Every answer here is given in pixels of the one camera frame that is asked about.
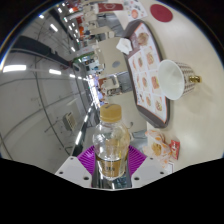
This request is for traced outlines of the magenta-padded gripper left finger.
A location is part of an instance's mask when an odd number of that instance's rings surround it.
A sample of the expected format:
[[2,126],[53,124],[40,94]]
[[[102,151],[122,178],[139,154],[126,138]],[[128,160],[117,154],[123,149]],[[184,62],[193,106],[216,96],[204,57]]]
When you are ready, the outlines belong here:
[[95,152],[91,146],[77,157],[69,156],[55,175],[84,188],[92,187],[95,171]]

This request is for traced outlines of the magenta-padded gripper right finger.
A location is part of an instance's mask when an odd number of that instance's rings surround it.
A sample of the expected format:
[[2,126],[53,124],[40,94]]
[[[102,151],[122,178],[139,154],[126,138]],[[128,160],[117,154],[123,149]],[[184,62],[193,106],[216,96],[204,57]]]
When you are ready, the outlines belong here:
[[140,188],[166,176],[166,170],[160,163],[147,157],[133,146],[127,156],[127,186]]

